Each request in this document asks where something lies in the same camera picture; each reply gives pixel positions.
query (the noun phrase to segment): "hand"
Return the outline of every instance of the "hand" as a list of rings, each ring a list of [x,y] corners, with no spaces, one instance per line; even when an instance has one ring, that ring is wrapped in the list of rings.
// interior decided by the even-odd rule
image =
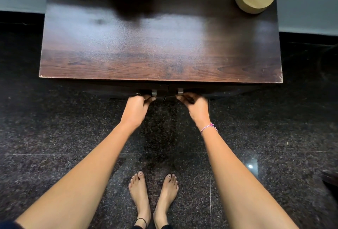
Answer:
[[[120,124],[137,129],[144,120],[148,107],[156,98],[150,95],[129,97]]]
[[[188,107],[190,116],[200,131],[210,124],[208,101],[203,96],[195,93],[184,93],[177,95],[176,98]],[[190,103],[188,99],[193,99],[194,104]]]

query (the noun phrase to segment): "black anklet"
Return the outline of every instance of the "black anklet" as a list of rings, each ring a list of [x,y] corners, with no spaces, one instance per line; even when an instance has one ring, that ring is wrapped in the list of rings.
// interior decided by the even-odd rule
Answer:
[[[139,219],[142,219],[142,220],[146,223],[146,228],[147,228],[147,222],[146,222],[146,220],[145,220],[144,218],[138,218],[138,219],[136,219],[135,223],[136,223],[137,220],[139,220]]]

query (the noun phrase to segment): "left arm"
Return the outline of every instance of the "left arm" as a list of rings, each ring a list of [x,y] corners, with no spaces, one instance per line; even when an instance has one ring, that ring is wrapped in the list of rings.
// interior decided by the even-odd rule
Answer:
[[[120,124],[16,222],[25,229],[87,228],[124,144],[153,100],[150,96],[129,98]]]

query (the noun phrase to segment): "person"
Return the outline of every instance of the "person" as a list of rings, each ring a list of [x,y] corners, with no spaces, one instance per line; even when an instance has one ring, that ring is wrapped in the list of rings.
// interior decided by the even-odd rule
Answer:
[[[208,101],[194,93],[184,93],[177,98],[188,108],[204,139],[230,226],[235,229],[298,228],[218,134],[209,118]],[[0,228],[87,228],[124,144],[141,125],[154,100],[149,95],[129,98],[121,121],[113,131],[14,222],[5,222]],[[144,173],[134,174],[128,187],[137,207],[133,229],[146,229],[151,211]],[[167,211],[178,191],[177,177],[168,174],[154,211],[156,229],[172,228]]]

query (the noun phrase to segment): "anklet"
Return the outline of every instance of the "anklet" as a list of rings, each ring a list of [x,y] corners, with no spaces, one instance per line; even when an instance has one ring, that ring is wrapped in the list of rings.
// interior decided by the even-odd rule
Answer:
[[[142,219],[142,220],[146,223],[146,228],[147,228],[147,222],[146,222],[146,220],[145,220],[144,218],[138,218],[138,219],[136,219],[135,223],[136,223],[137,220],[139,220],[139,219]]]
[[[206,129],[206,128],[208,128],[208,127],[213,127],[214,129],[216,129],[216,127],[210,122],[209,125],[205,126],[205,127],[201,130],[201,135],[202,135],[202,133],[203,133],[203,130]]]

